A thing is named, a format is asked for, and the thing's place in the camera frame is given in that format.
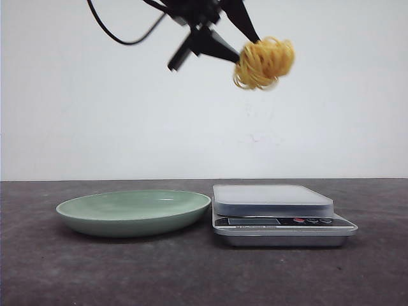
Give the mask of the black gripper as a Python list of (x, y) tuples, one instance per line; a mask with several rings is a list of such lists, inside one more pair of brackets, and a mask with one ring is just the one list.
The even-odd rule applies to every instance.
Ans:
[(182, 26), (189, 26), (188, 34), (173, 57), (168, 69), (179, 70), (188, 56), (208, 55), (218, 59), (238, 62), (238, 52), (226, 43), (210, 27), (218, 23), (224, 11), (231, 23), (251, 42), (259, 41), (245, 4), (242, 0), (227, 1), (146, 1), (146, 3), (170, 16)]

